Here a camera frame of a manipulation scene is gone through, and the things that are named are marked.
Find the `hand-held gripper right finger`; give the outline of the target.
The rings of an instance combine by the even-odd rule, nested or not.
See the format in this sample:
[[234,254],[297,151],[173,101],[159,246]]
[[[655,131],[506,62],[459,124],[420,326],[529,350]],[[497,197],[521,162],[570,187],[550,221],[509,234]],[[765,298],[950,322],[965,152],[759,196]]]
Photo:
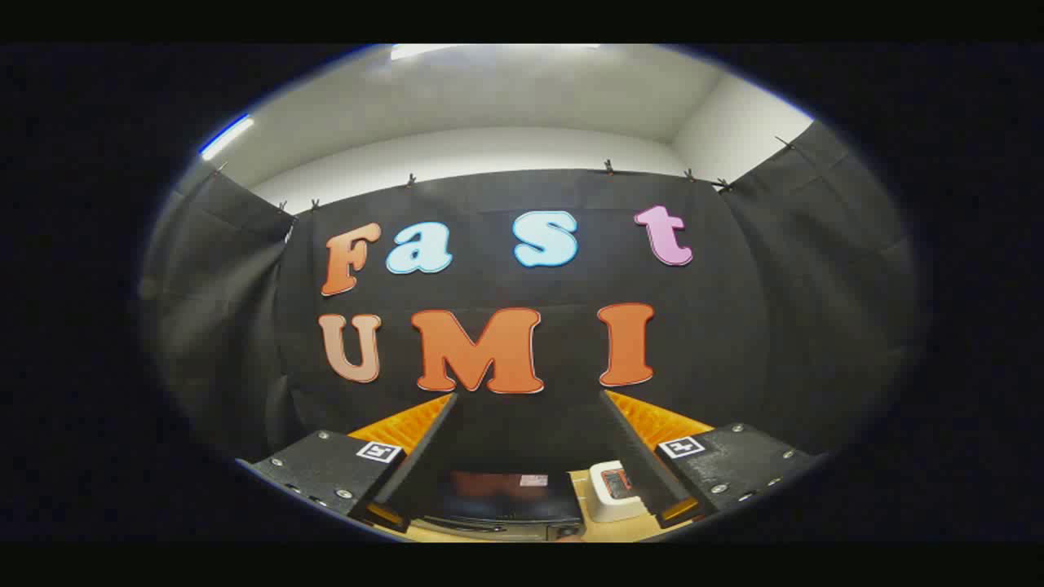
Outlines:
[[599,400],[616,459],[664,530],[764,501],[828,457],[748,423],[713,427],[616,391]]

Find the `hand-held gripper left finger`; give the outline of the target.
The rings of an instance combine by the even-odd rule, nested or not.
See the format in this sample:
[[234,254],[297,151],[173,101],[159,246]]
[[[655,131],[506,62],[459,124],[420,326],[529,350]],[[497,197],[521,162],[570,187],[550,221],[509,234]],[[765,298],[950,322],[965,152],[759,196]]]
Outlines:
[[236,457],[251,477],[298,504],[358,529],[406,532],[438,483],[438,433],[458,423],[458,394],[433,402],[413,448],[398,439],[317,430],[271,456]]

